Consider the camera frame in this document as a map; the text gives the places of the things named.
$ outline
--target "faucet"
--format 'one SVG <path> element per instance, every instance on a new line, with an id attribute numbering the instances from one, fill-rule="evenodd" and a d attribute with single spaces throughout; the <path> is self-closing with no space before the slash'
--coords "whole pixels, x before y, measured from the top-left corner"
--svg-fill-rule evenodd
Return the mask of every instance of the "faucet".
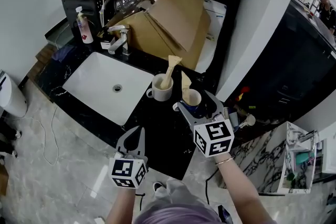
<path id="1" fill-rule="evenodd" d="M 129 56 L 131 53 L 128 48 L 129 32 L 131 28 L 129 25 L 115 25 L 110 27 L 107 32 L 120 31 L 120 38 L 113 43 L 108 49 L 109 54 L 116 54 L 115 51 L 122 46 L 122 54 Z"/>

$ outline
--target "white bin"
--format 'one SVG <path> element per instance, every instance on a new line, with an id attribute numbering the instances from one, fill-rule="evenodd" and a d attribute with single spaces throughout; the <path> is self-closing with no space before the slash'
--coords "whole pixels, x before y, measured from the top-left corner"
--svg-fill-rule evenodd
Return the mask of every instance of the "white bin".
<path id="1" fill-rule="evenodd" d="M 15 117 L 22 118 L 27 112 L 27 101 L 15 82 L 5 74 L 0 78 L 4 80 L 0 90 L 0 106 Z"/>

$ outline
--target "cardboard box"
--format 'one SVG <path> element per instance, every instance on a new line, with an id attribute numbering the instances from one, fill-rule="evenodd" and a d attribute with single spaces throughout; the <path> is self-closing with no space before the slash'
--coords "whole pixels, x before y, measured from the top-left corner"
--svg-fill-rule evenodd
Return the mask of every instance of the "cardboard box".
<path id="1" fill-rule="evenodd" d="M 147 12 L 136 13 L 117 25 L 131 26 L 130 46 L 157 57 L 183 58 L 181 65 L 194 70 L 210 25 L 204 0 L 157 0 Z M 113 26 L 115 20 L 108 22 Z"/>
<path id="2" fill-rule="evenodd" d="M 9 175 L 6 167 L 0 165 L 0 195 L 6 196 L 8 178 Z"/>

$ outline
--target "bottle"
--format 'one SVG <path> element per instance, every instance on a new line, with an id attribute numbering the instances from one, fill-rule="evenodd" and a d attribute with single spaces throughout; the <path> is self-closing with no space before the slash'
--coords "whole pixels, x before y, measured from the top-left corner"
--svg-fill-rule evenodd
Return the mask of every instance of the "bottle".
<path id="1" fill-rule="evenodd" d="M 76 12 L 77 15 L 77 24 L 79 27 L 80 34 L 82 36 L 82 40 L 85 44 L 90 44 L 93 42 L 93 37 L 90 31 L 89 22 L 88 19 L 84 16 L 84 14 L 81 12 L 82 7 L 77 7 Z"/>

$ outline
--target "marble floor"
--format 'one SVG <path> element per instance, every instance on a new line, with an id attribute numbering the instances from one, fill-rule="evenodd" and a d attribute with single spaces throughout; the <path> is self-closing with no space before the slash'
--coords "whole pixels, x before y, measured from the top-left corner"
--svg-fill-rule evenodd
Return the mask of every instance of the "marble floor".
<path id="1" fill-rule="evenodd" d="M 26 83 L 23 93 L 29 104 L 27 119 L 8 119 L 23 135 L 15 142 L 18 158 L 5 159 L 9 182 L 7 195 L 1 198 L 3 216 L 11 223 L 34 224 L 86 224 L 94 223 L 98 216 L 106 217 L 117 194 L 106 176 L 109 157 L 115 150 L 49 102 L 31 81 Z M 39 120 L 45 131 L 32 118 Z M 57 147 L 59 157 L 54 164 Z M 214 170 L 214 163 L 195 151 L 183 181 L 193 194 L 205 200 L 205 179 Z M 152 183 L 157 180 L 164 182 L 167 176 L 150 169 L 137 191 L 146 194 L 143 207 L 153 199 Z M 218 177 L 214 177 L 208 184 L 211 206 L 216 209 L 222 204 L 234 223 L 241 223 L 228 191 L 218 188 L 217 181 Z M 279 224 L 315 224 L 319 223 L 327 196 L 334 188 L 335 183 L 316 184 L 310 194 L 262 196 L 261 201 Z M 135 217 L 140 213 L 139 205 L 140 197 L 137 197 Z"/>

